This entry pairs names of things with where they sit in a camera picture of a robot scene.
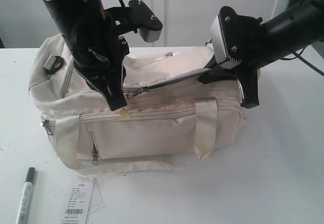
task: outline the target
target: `fabric handle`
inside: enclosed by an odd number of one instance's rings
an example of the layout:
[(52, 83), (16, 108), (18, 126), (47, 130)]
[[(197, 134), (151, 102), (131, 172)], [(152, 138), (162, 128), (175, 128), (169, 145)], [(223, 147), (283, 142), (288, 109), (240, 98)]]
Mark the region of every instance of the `fabric handle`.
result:
[[(207, 157), (215, 147), (217, 135), (217, 101), (214, 97), (196, 99), (196, 129), (194, 149), (198, 160)], [(105, 172), (132, 172), (145, 170), (181, 170), (161, 161), (136, 161), (105, 163), (87, 166), (77, 159), (79, 140), (79, 115), (58, 117), (55, 123), (57, 154), (63, 164), (83, 175), (93, 174), (93, 170)]]

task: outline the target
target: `yellow tag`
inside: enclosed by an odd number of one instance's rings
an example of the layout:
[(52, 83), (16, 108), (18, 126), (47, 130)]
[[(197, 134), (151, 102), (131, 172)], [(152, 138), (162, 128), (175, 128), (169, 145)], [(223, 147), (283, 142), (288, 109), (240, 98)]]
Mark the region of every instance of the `yellow tag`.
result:
[(130, 120), (131, 119), (131, 116), (130, 116), (130, 111), (128, 111), (128, 109), (126, 108), (122, 108), (120, 111), (119, 111), (119, 120)]

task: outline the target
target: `white table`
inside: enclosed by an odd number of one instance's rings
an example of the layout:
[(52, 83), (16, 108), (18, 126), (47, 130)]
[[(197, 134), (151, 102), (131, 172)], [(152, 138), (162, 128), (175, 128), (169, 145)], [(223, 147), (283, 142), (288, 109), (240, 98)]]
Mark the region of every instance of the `white table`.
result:
[[(134, 48), (132, 54), (170, 50)], [(28, 98), (36, 52), (0, 50), (1, 223), (15, 220), (28, 167), (38, 171), (31, 224), (58, 223), (77, 175), (56, 157)], [(303, 56), (324, 69), (312, 48)], [(324, 78), (299, 60), (262, 69), (261, 106), (247, 110), (235, 145), (182, 172), (98, 175), (105, 208), (88, 223), (324, 223), (323, 88)]]

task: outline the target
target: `cream duffel bag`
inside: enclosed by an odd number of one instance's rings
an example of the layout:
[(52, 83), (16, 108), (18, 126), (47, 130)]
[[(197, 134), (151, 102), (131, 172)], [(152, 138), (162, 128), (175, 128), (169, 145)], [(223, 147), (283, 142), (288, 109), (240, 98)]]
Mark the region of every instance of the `cream duffel bag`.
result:
[[(194, 162), (201, 160), (232, 144), (245, 121), (237, 81), (205, 85), (197, 80), (213, 52), (208, 45), (180, 54), (127, 56), (128, 105), (110, 111), (75, 71), (73, 57), (57, 35), (39, 49), (29, 94), (53, 149), (68, 168), (82, 174), (176, 170), (181, 167), (163, 159), (195, 153)], [(65, 62), (49, 76), (43, 66), (51, 55)]]

